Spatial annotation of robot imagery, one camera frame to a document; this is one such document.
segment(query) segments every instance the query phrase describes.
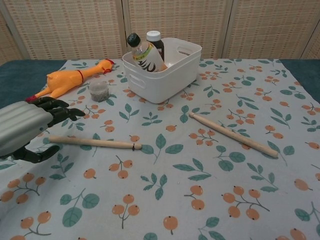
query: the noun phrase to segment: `woven wall panel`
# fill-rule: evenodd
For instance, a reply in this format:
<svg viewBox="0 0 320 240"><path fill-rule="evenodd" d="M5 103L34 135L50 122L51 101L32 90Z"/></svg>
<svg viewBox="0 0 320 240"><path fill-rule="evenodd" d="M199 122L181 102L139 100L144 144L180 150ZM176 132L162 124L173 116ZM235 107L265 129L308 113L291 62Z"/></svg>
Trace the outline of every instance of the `woven wall panel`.
<svg viewBox="0 0 320 240"><path fill-rule="evenodd" d="M32 59L121 57L116 1L4 0Z"/></svg>
<svg viewBox="0 0 320 240"><path fill-rule="evenodd" d="M127 1L131 32L138 33L142 39L146 39L148 31L158 30L163 38L179 38L201 45L204 58L221 56L224 19L230 14L226 0Z"/></svg>
<svg viewBox="0 0 320 240"><path fill-rule="evenodd" d="M320 0L238 0L233 13L223 57L300 58Z"/></svg>
<svg viewBox="0 0 320 240"><path fill-rule="evenodd" d="M22 59L22 56L0 13L0 65L11 60L19 59Z"/></svg>
<svg viewBox="0 0 320 240"><path fill-rule="evenodd" d="M306 54L307 59L320 59L320 30L317 32L315 36L315 40L312 43L311 48Z"/></svg>

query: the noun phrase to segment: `robotic hand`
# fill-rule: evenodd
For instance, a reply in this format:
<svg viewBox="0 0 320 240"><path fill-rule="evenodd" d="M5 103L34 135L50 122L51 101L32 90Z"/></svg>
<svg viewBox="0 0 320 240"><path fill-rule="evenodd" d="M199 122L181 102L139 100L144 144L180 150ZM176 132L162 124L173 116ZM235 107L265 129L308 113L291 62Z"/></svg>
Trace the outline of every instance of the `robotic hand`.
<svg viewBox="0 0 320 240"><path fill-rule="evenodd" d="M57 145L35 153L26 145L47 128L67 118L77 120L85 115L79 109L68 109L69 104L52 97L42 97L27 103L19 101L0 109L0 159L13 159L40 163L53 156L60 148Z"/></svg>

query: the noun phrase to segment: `black bottle cap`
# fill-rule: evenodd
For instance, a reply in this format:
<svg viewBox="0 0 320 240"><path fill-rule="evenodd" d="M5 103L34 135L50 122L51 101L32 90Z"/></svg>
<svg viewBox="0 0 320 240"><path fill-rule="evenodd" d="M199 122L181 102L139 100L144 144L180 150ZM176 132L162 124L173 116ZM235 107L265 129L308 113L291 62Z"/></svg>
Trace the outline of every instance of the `black bottle cap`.
<svg viewBox="0 0 320 240"><path fill-rule="evenodd" d="M132 48L134 48L134 47L136 47L136 46L138 46L138 45L140 44L141 39L140 39L140 37L138 36L138 34L136 34L136 33L131 33L131 34L127 37L126 41L127 41L127 43L128 43Z"/></svg>

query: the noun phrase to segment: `wooden drumstick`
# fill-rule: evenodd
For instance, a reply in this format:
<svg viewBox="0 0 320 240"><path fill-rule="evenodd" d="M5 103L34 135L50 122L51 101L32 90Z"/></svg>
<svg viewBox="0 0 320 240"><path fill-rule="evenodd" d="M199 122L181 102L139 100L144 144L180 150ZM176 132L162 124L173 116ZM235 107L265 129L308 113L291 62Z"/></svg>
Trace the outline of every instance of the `wooden drumstick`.
<svg viewBox="0 0 320 240"><path fill-rule="evenodd" d="M189 112L189 116L191 118L196 119L198 122L216 130L217 132L224 134L224 135L228 136L229 138L237 140L240 143L248 145L261 153L268 154L269 156L274 157L274 158L278 157L278 152L271 149L270 147L268 147L266 145L263 145L261 143L258 143L256 141L251 140L250 138L247 138L247 137L242 136L238 133L235 133L228 128L224 128L223 126L220 126L219 124L206 119L203 116L199 116L197 114L194 114L193 112Z"/></svg>
<svg viewBox="0 0 320 240"><path fill-rule="evenodd" d="M108 140L96 140L87 138L65 137L65 136L50 136L49 141L52 143L62 144L75 144L75 145L90 145L95 147L107 147L118 149L141 149L142 144L131 143L124 141L108 141Z"/></svg>

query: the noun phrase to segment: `rubber chicken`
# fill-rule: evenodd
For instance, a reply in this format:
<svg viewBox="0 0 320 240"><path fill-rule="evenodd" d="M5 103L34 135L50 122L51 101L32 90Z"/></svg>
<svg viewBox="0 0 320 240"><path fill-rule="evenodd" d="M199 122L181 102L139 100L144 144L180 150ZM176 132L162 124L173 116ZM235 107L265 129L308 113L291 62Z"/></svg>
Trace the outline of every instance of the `rubber chicken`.
<svg viewBox="0 0 320 240"><path fill-rule="evenodd" d="M109 59L100 61L96 66L85 70L54 71L47 75L47 87L30 99L39 98L50 94L52 98L58 98L76 86L81 85L85 79L94 74L105 74L112 70L115 64Z"/></svg>

